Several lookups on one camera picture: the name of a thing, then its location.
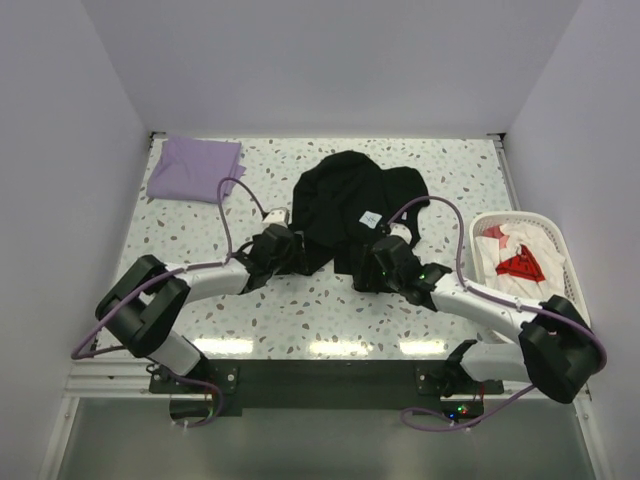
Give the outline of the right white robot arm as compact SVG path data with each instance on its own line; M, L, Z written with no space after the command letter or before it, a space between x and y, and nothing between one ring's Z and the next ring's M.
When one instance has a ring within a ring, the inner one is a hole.
M602 343L566 298L521 300L466 279L438 263L422 263L396 235L367 247L356 288L390 291L409 304L476 322L506 337L501 344L466 341L447 359L445 379L459 393L479 382L507 380L571 403L606 365Z

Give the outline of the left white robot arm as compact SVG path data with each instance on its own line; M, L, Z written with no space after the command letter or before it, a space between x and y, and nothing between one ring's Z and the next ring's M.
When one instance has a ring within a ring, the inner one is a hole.
M96 319L136 358L148 358L172 372L185 392L196 392L213 379L208 360L193 343L173 330L182 308L224 295L243 295L264 287L293 265L302 251L300 233L270 225L253 237L247 253L226 264L179 267L144 255L99 302Z

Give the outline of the black t shirt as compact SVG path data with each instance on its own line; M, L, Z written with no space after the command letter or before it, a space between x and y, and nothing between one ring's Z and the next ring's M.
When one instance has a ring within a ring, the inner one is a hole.
M354 274L364 247L377 240L379 226L428 194L415 168L383 169L356 151L325 157L293 189L290 228L302 236L293 271L310 276L332 261L336 273Z

